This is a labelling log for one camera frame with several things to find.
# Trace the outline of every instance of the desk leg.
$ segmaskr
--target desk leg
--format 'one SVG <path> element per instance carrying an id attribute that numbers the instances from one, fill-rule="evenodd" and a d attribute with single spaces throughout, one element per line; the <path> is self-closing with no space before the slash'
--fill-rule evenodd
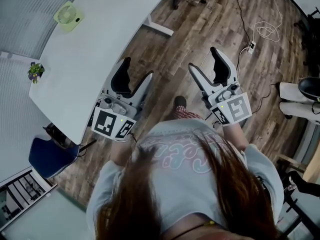
<path id="1" fill-rule="evenodd" d="M 143 25 L 145 25 L 145 26 L 147 26 L 147 27 L 149 27 L 149 28 L 152 28 L 152 29 L 154 29 L 154 30 L 157 30 L 157 31 L 159 31 L 159 32 L 162 32 L 162 33 L 164 33 L 164 34 L 166 34 L 166 35 L 168 35 L 168 36 L 172 36 L 173 33 L 174 33 L 171 29 L 166 28 L 166 27 L 164 27 L 164 26 L 161 26 L 161 25 L 159 25 L 159 24 L 157 24 L 157 23 L 152 22 L 152 19 L 151 19 L 151 15 L 150 15 L 150 14 L 149 14 L 148 17 L 145 19 Z"/>

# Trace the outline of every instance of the wooden floor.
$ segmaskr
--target wooden floor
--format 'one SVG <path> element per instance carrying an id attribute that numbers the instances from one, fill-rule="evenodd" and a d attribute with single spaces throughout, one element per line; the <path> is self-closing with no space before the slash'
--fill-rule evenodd
<path id="1" fill-rule="evenodd" d="M 207 4 L 199 3 L 199 0 L 180 0 L 177 10 L 172 10 L 172 1 L 162 0 L 153 11 L 152 18 L 174 30 L 173 36 L 167 37 L 141 27 L 123 54 L 123 57 L 131 57 L 131 87 L 145 73 L 154 71 L 152 90 L 147 97 L 143 117 L 134 131 L 138 138 L 163 120 L 177 95 L 187 98 L 190 111 L 206 118 L 210 112 L 201 101 L 199 88 L 188 72 L 188 63 L 201 66 L 210 78 L 213 72 L 210 47 L 221 50 L 236 65 L 239 52 L 248 44 L 236 0 L 207 0 Z M 247 91 L 253 112 L 259 107 L 261 98 L 269 93 L 271 83 L 297 83 L 308 74 L 308 69 L 303 66 L 302 35 L 293 27 L 302 15 L 290 0 L 276 1 L 283 15 L 282 25 L 278 28 L 280 41 L 263 39 L 256 32 L 253 55 L 244 52 L 241 57 L 239 82 Z M 256 22 L 265 20 L 274 26 L 280 24 L 274 0 L 239 2 L 250 38 Z M 277 91 L 272 87 L 270 96 L 263 100 L 261 109 L 244 123 L 243 130 L 248 140 L 267 156 L 279 152 L 292 157 L 306 121 L 301 118 L 286 120 L 279 110 L 279 101 Z M 208 119 L 210 122 L 215 120 L 214 116 Z M 84 157 L 52 180 L 84 205 L 90 198 L 101 167 L 108 161 L 111 143 L 88 128 L 83 143 L 91 139 L 98 139 L 98 142 L 87 150 Z"/>

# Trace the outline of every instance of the white desk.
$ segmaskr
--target white desk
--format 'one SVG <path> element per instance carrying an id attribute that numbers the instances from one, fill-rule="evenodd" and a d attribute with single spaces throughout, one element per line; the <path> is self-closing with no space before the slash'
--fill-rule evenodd
<path id="1" fill-rule="evenodd" d="M 72 32 L 59 25 L 54 29 L 40 58 L 45 72 L 29 96 L 74 143 L 81 143 L 110 70 L 140 26 L 172 35 L 151 22 L 149 15 L 160 1 L 75 0 L 84 19 Z"/>

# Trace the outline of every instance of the power strip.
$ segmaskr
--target power strip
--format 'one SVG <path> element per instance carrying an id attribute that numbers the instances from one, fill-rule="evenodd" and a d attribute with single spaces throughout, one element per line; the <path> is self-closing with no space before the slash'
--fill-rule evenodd
<path id="1" fill-rule="evenodd" d="M 250 48 L 248 49 L 248 53 L 253 54 L 255 47 L 256 47 L 256 42 L 252 41 L 249 46 L 250 46 Z"/>

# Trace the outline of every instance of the red plaid pants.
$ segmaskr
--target red plaid pants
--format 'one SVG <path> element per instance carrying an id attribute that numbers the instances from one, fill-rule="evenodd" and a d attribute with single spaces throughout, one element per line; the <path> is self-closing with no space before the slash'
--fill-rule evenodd
<path id="1" fill-rule="evenodd" d="M 198 114 L 189 112 L 186 110 L 184 106 L 177 106 L 175 108 L 175 111 L 173 112 L 173 117 L 174 119 L 181 119 L 181 118 L 186 118 L 186 119 L 191 119 L 191 118 L 199 118 L 202 119 Z"/>

